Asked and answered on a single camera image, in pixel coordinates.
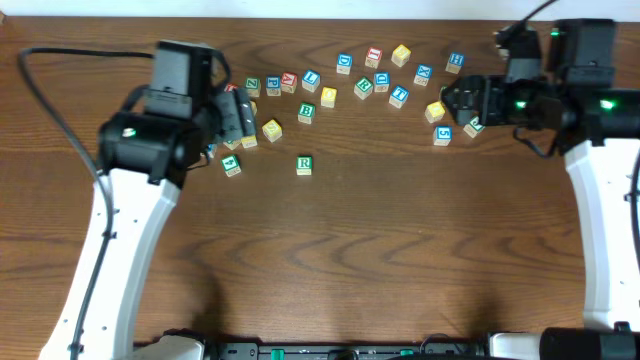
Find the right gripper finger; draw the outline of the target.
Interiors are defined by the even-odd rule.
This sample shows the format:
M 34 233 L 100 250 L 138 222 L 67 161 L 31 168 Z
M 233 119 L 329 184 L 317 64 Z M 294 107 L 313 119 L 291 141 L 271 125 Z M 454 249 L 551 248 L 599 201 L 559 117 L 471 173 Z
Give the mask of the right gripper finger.
M 460 90 L 462 78 L 456 78 L 451 84 L 443 86 L 440 91 L 441 100 L 458 100 L 462 94 Z
M 467 125 L 473 117 L 473 110 L 456 103 L 445 103 L 447 110 L 451 113 L 457 125 Z

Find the yellow O block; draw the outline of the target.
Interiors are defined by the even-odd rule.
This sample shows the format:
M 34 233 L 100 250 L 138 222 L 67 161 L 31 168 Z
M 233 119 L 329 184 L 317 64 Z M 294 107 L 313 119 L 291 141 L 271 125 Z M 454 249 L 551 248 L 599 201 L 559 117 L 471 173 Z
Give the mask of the yellow O block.
M 337 89 L 332 87 L 324 87 L 321 93 L 321 105 L 327 108 L 334 108 L 337 98 Z

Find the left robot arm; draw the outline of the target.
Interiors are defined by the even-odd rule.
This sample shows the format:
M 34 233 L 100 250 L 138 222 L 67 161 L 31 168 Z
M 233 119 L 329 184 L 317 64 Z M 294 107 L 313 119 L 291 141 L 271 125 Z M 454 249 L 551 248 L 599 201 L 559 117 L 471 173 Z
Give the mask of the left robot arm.
M 159 236 L 187 174 L 216 146 L 252 135 L 247 91 L 216 79 L 223 53 L 205 44 L 161 41 L 151 81 L 134 88 L 98 132 L 98 152 L 79 155 L 94 180 L 91 219 L 44 359 L 200 359 L 202 341 L 171 336 L 133 342 L 141 295 Z

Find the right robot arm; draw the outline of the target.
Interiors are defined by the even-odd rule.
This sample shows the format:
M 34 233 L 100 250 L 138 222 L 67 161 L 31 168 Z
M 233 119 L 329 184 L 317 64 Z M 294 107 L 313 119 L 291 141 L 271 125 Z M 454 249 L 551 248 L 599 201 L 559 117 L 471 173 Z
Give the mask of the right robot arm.
M 585 264 L 583 326 L 496 332 L 487 359 L 635 359 L 639 355 L 639 93 L 614 87 L 611 19 L 562 19 L 547 52 L 526 21 L 498 31 L 502 75 L 466 75 L 441 98 L 459 125 L 550 130 L 565 162 Z

